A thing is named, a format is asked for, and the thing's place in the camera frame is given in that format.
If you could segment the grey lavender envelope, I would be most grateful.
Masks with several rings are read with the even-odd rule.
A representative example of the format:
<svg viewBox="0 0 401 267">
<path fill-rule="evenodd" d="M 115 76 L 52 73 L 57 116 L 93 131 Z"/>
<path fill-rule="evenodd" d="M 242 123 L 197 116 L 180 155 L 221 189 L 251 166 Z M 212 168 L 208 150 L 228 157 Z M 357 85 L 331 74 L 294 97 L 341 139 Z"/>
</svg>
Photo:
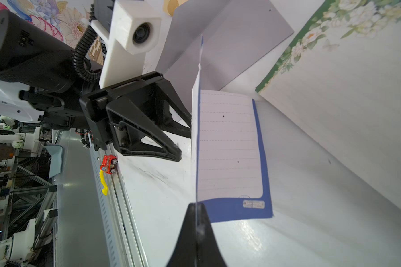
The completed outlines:
<svg viewBox="0 0 401 267">
<path fill-rule="evenodd" d="M 156 70 L 190 110 L 197 75 L 221 90 L 293 29 L 270 1 L 188 1 L 177 7 Z"/>
</svg>

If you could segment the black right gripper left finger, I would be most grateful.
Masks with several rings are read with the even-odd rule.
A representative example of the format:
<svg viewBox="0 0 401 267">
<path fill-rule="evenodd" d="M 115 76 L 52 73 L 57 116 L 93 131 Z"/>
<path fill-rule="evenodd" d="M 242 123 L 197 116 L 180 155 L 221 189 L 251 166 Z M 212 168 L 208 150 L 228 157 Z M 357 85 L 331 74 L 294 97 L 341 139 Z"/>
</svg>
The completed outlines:
<svg viewBox="0 0 401 267">
<path fill-rule="evenodd" d="M 197 257 L 196 206 L 188 205 L 182 227 L 167 267 L 195 267 Z"/>
</svg>

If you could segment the blue bordered white letter paper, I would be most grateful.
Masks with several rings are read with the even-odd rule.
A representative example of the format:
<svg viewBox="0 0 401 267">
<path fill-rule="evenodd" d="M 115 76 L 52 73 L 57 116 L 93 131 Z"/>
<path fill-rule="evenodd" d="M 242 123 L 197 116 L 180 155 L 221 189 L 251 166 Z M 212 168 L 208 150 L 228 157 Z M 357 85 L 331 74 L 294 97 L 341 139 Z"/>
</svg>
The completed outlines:
<svg viewBox="0 0 401 267">
<path fill-rule="evenodd" d="M 196 203 L 212 223 L 273 217 L 254 99 L 205 90 L 202 61 L 192 89 L 192 176 Z"/>
</svg>

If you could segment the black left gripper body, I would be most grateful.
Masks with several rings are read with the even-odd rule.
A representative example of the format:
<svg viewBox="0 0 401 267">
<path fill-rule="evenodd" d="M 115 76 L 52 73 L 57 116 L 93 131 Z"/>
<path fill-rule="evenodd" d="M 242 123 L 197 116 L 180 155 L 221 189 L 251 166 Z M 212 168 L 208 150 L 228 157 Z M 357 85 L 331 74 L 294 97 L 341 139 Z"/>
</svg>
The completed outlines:
<svg viewBox="0 0 401 267">
<path fill-rule="evenodd" d="M 155 123 L 159 102 L 155 83 L 162 78 L 161 73 L 150 72 L 80 98 L 95 150 L 113 144 L 118 151 L 150 151 L 135 148 L 146 136 L 164 148 L 164 133 Z"/>
</svg>

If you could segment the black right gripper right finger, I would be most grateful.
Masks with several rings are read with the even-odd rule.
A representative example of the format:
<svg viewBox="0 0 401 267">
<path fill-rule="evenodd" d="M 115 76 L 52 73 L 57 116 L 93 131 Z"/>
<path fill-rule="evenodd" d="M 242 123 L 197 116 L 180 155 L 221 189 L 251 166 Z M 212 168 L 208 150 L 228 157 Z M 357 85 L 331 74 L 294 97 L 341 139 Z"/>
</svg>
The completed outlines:
<svg viewBox="0 0 401 267">
<path fill-rule="evenodd" d="M 196 266 L 226 267 L 211 222 L 202 203 L 196 203 Z"/>
</svg>

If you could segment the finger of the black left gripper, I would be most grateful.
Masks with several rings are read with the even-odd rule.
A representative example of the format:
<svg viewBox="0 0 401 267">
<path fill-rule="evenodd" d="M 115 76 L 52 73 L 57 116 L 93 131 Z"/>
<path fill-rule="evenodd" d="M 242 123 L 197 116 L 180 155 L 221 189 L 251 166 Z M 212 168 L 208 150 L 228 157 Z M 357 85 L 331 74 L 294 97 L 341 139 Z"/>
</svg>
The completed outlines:
<svg viewBox="0 0 401 267">
<path fill-rule="evenodd" d="M 113 146 L 123 156 L 181 161 L 181 149 L 127 97 L 108 103 L 106 113 Z"/>
<path fill-rule="evenodd" d="M 177 92 L 166 79 L 155 83 L 156 124 L 165 131 L 185 138 L 191 138 L 191 114 L 179 98 Z M 183 126 L 173 118 L 176 113 L 187 126 Z"/>
</svg>

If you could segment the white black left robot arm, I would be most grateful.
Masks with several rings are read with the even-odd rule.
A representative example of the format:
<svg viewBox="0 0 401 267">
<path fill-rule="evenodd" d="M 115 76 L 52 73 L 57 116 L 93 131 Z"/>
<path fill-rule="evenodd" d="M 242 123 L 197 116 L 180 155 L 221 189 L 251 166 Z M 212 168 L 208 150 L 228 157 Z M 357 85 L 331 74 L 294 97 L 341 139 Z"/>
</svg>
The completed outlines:
<svg viewBox="0 0 401 267">
<path fill-rule="evenodd" d="M 88 28 L 75 49 L 10 11 L 0 11 L 0 80 L 29 86 L 19 98 L 40 111 L 49 130 L 86 130 L 94 148 L 124 156 L 180 161 L 170 134 L 189 138 L 191 116 L 171 83 L 151 72 L 111 86 L 87 59 L 97 34 Z"/>
</svg>

